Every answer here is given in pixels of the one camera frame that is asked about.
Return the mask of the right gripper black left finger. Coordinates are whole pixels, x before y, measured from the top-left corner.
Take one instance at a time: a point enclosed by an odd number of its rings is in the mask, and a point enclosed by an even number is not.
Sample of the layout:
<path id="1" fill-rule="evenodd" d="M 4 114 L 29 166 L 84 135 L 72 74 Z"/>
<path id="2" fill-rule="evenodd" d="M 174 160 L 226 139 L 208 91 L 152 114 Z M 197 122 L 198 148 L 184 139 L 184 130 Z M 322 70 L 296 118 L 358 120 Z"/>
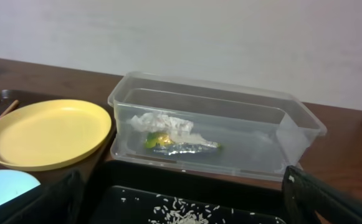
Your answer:
<path id="1" fill-rule="evenodd" d="M 0 205 L 0 224 L 76 223 L 83 192 L 82 176 L 74 170 Z"/>

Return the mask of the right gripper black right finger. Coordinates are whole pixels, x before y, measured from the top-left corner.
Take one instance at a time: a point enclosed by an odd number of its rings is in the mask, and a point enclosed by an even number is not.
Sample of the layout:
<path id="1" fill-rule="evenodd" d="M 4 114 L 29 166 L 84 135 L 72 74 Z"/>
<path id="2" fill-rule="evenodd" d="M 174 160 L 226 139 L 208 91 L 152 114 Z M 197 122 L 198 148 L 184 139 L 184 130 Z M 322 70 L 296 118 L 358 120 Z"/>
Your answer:
<path id="1" fill-rule="evenodd" d="M 283 201 L 290 223 L 362 224 L 362 202 L 344 194 L 312 175 L 288 166 L 282 181 Z"/>

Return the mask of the light blue bowl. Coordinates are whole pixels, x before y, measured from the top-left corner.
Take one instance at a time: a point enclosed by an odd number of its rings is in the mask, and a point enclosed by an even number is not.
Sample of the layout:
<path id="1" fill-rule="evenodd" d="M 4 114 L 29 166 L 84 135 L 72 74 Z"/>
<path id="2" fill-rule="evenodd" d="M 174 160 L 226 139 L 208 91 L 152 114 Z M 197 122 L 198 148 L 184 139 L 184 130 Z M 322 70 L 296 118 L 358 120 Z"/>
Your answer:
<path id="1" fill-rule="evenodd" d="M 36 188 L 40 182 L 32 175 L 10 169 L 0 170 L 0 205 Z"/>

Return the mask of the pile of white rice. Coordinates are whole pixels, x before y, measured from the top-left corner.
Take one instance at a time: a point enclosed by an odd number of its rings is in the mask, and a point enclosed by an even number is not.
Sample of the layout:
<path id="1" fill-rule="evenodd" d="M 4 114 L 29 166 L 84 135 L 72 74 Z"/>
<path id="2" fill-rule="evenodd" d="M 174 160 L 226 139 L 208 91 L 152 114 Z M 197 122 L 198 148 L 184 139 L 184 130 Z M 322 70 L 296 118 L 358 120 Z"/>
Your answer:
<path id="1" fill-rule="evenodd" d="M 120 197 L 115 205 L 116 223 L 210 224 L 260 223 L 254 212 L 193 202 L 164 195 Z"/>

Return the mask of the yellow green snack wrapper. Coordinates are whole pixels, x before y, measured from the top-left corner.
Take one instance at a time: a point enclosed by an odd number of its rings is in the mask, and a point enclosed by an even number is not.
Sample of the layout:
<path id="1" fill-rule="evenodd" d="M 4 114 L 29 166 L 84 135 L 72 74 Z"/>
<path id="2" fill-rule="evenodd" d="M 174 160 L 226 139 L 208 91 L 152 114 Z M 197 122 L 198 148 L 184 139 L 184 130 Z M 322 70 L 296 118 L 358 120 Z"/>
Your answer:
<path id="1" fill-rule="evenodd" d="M 144 147 L 155 153 L 172 156 L 175 154 L 196 154 L 220 151 L 221 144 L 217 142 L 188 143 L 175 142 L 170 135 L 164 132 L 149 133 L 146 137 Z"/>

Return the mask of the white napkin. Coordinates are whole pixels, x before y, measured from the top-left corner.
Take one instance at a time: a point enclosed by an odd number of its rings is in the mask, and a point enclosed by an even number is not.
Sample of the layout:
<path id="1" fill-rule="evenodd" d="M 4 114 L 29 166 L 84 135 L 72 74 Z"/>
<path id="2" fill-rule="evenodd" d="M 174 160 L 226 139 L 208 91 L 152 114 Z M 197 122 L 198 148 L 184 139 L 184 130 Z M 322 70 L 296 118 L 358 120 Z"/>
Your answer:
<path id="1" fill-rule="evenodd" d="M 134 115 L 127 121 L 139 132 L 166 133 L 175 143 L 200 144 L 208 147 L 218 147 L 216 142 L 205 140 L 200 134 L 192 133 L 194 123 L 189 120 L 168 116 L 161 113 L 145 113 Z"/>

